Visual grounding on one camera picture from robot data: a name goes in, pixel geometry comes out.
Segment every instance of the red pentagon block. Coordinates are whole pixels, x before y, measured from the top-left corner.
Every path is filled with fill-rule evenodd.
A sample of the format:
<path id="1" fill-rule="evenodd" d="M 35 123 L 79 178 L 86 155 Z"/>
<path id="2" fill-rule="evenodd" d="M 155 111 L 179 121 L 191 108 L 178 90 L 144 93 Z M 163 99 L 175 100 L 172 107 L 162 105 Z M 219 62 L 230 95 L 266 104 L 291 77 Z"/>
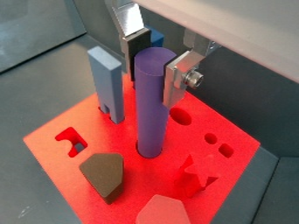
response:
<path id="1" fill-rule="evenodd" d="M 136 216 L 135 224 L 191 224 L 180 200 L 155 195 Z"/>

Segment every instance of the metal bracket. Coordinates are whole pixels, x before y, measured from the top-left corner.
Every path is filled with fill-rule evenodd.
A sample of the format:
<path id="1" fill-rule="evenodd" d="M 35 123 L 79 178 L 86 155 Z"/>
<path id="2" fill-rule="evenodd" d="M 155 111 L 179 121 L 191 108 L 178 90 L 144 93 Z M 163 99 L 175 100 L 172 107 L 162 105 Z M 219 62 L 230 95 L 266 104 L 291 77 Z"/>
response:
<path id="1" fill-rule="evenodd" d="M 203 75 L 196 71 L 202 60 L 220 47 L 195 32 L 186 29 L 183 43 L 191 48 L 166 66 L 163 105 L 170 109 L 183 98 L 187 86 L 198 88 Z"/>
<path id="2" fill-rule="evenodd" d="M 116 25 L 122 52 L 126 54 L 126 70 L 135 80 L 135 56 L 151 46 L 151 31 L 144 27 L 139 5 L 131 0 L 106 0 Z"/>

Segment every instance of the screw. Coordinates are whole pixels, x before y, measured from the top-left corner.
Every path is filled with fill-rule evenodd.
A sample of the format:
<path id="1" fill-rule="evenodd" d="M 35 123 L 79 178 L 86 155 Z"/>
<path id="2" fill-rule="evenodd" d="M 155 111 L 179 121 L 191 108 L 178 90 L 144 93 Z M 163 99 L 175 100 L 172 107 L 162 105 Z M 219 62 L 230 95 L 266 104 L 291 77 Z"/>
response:
<path id="1" fill-rule="evenodd" d="M 194 89 L 199 87 L 202 81 L 203 75 L 195 71 L 195 68 L 192 68 L 191 71 L 183 75 L 183 83 Z"/>
<path id="2" fill-rule="evenodd" d="M 210 49 L 212 50 L 215 48 L 215 46 L 216 46 L 216 42 L 215 41 L 211 41 L 210 42 Z"/>

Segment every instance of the gray wall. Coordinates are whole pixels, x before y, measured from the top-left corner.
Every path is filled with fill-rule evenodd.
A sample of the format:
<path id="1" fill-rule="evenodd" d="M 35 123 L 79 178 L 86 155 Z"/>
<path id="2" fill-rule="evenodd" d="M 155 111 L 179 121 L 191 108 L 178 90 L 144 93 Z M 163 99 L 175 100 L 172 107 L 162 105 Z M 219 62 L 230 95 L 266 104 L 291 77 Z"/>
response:
<path id="1" fill-rule="evenodd" d="M 88 34 L 120 53 L 118 30 L 104 0 L 75 0 Z M 142 9 L 144 23 L 166 35 L 164 46 L 184 51 L 183 27 Z M 299 85 L 224 47 L 202 63 L 202 87 L 191 91 L 278 156 L 299 157 Z"/>

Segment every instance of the purple cylinder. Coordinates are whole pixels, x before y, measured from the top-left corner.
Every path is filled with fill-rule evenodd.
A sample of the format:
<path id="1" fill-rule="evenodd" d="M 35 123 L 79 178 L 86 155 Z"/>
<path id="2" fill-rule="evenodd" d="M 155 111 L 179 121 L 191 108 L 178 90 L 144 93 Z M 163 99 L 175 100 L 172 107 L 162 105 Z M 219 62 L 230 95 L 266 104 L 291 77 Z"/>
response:
<path id="1" fill-rule="evenodd" d="M 163 105 L 164 64 L 175 53 L 162 47 L 146 48 L 135 56 L 138 151 L 155 158 L 163 149 L 170 110 Z"/>

